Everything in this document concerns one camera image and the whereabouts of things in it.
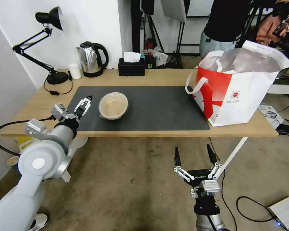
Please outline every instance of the black desk lamp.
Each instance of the black desk lamp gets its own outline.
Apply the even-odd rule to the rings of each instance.
[[[54,27],[63,30],[62,25],[60,23],[60,19],[62,19],[62,12],[59,6],[53,8],[49,13],[42,13],[37,12],[35,14],[35,18],[38,22],[42,23],[45,27],[40,33],[37,33],[36,35],[33,35],[31,38],[23,41],[22,43],[16,45],[13,47],[13,51],[20,54],[21,56],[27,58],[28,60],[31,60],[32,62],[36,63],[37,65],[45,68],[49,71],[47,82],[49,84],[60,84],[68,80],[68,75],[65,72],[57,72],[53,66],[50,66],[48,64],[45,64],[43,62],[40,62],[36,60],[35,58],[31,57],[30,55],[27,55],[25,53],[25,50],[32,47],[33,45],[37,44],[38,42],[44,40],[45,38],[51,36],[52,28],[49,28],[49,24],[52,24]],[[42,33],[46,33],[47,35],[35,42],[26,44],[31,39],[39,36]]]

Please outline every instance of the tissue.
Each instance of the tissue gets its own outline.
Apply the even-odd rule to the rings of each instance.
[[[137,63],[140,60],[141,54],[135,52],[124,52],[123,59],[126,63]]]

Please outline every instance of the lamp shade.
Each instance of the lamp shade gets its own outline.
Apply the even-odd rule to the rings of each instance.
[[[59,30],[63,30],[62,22],[60,21],[62,20],[62,12],[59,6],[51,9],[49,13],[37,12],[35,18],[42,24],[52,24]]]

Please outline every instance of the shopping bag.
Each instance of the shopping bag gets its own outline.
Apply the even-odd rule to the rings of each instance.
[[[209,52],[200,62],[192,94],[212,126],[247,123],[289,60],[279,51],[246,41],[242,48]]]

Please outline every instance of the white rod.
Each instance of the white rod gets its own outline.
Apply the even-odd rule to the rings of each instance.
[[[242,137],[242,139],[240,140],[240,142],[238,143],[238,145],[234,148],[234,150],[232,151],[232,153],[230,154],[230,156],[228,157],[228,159],[226,160],[226,162],[224,163],[224,165],[221,167],[221,171],[219,171],[219,173],[217,173],[216,179],[219,178],[219,176],[222,174],[222,172],[225,170],[225,168],[228,166],[228,164],[230,163],[230,161],[234,158],[234,156],[238,153],[238,151],[240,150],[240,148],[243,146],[243,144],[245,143],[245,141],[247,140],[248,137]]]

